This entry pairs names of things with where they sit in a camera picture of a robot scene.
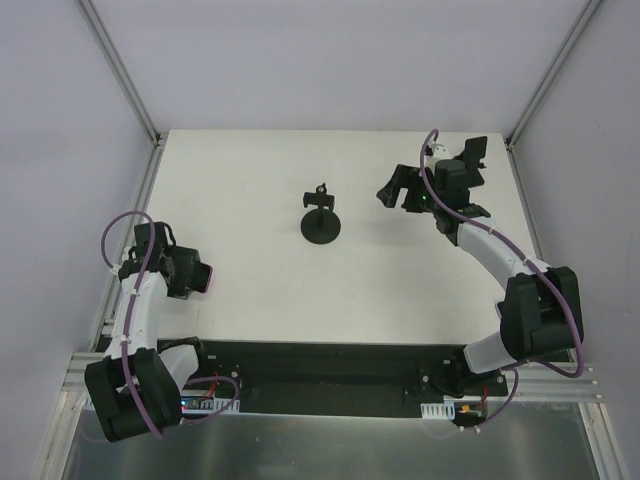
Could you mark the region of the black round-base phone stand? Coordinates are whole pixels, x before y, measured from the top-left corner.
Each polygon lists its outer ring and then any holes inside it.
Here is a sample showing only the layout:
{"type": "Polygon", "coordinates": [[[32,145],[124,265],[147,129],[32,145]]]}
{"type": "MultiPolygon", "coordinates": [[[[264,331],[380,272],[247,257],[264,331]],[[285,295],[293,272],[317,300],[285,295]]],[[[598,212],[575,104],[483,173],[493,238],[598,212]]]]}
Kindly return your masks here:
{"type": "Polygon", "coordinates": [[[317,186],[314,192],[304,193],[303,206],[313,206],[300,223],[303,237],[316,245],[327,245],[336,240],[341,232],[341,221],[334,212],[335,197],[328,193],[325,183],[317,186]]]}

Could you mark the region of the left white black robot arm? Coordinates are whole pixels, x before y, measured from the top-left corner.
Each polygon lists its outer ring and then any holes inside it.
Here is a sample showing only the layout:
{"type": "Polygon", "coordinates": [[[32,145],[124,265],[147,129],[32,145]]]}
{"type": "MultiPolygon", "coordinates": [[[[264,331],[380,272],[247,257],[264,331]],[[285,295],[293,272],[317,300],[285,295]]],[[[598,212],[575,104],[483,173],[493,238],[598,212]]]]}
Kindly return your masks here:
{"type": "Polygon", "coordinates": [[[159,345],[160,320],[170,299],[207,292],[212,268],[197,250],[178,245],[164,222],[139,224],[134,244],[113,267],[121,287],[112,339],[84,380],[110,442],[162,435],[182,417],[180,390],[204,387],[211,377],[199,338],[159,345]]]}

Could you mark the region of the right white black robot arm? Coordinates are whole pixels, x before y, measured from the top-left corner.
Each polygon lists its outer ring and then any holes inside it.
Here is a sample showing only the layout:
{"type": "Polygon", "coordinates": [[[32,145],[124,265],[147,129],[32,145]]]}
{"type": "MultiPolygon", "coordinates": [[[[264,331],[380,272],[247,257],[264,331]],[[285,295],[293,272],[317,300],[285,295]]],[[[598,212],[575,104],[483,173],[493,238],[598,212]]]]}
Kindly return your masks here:
{"type": "Polygon", "coordinates": [[[438,231],[473,256],[504,290],[496,305],[498,330],[458,349],[433,372],[431,386],[460,398],[499,370],[543,363],[547,355],[569,349],[577,354],[576,367],[565,375],[579,377],[584,327],[576,274],[528,256],[502,233],[491,214],[470,200],[471,188],[480,183],[459,159],[441,160],[434,168],[399,164],[376,194],[387,208],[432,214],[438,231]]]}

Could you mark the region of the purple black phone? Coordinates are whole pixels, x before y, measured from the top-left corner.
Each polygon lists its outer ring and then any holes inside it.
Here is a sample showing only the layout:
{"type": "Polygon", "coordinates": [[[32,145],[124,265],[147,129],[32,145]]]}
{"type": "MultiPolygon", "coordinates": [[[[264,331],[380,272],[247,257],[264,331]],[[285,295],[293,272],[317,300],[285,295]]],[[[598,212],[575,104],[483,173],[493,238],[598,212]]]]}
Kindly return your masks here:
{"type": "Polygon", "coordinates": [[[195,292],[205,294],[209,289],[212,276],[213,267],[211,265],[197,262],[194,265],[190,280],[191,289],[195,292]]]}

